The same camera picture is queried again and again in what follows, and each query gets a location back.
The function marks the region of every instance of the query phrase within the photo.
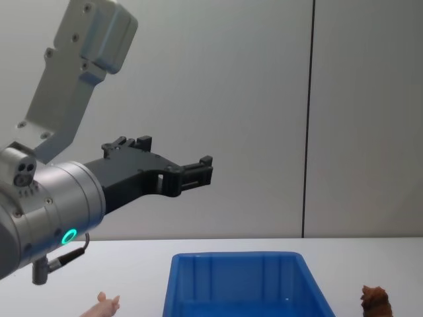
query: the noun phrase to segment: white table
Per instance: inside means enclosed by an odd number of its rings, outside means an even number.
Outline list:
[[[42,287],[32,285],[30,265],[0,281],[0,315],[78,317],[104,291],[121,295],[116,317],[160,317],[174,254],[254,250],[301,253],[337,316],[362,316],[365,284],[387,289],[395,316],[421,316],[423,238],[92,242]]]

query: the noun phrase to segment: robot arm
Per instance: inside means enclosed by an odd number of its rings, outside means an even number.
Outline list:
[[[86,247],[50,262],[46,254],[108,213],[143,195],[210,184],[211,157],[179,166],[151,153],[150,137],[120,137],[87,164],[44,166],[72,143],[94,87],[119,72],[136,29],[114,0],[70,0],[28,113],[0,148],[0,279],[33,263],[33,283],[42,285]]]

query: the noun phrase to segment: blue plastic bin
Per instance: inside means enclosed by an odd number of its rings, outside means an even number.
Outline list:
[[[163,317],[334,317],[293,252],[178,254]]]

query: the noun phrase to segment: gray wall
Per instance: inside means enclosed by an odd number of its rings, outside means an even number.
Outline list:
[[[54,162],[149,134],[180,164],[213,155],[215,174],[177,199],[125,206],[93,237],[301,236],[312,0],[121,3],[139,20],[124,68]],[[66,5],[2,5],[0,135],[24,116]],[[317,0],[305,236],[423,234],[422,10]]]
[[[422,12],[317,0],[306,236],[423,234]]]

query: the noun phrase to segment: green led ring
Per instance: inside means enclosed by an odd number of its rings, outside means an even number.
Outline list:
[[[76,238],[77,234],[78,234],[77,229],[71,229],[67,231],[65,235],[63,236],[63,238],[61,239],[61,243],[67,244],[71,242],[73,239]]]

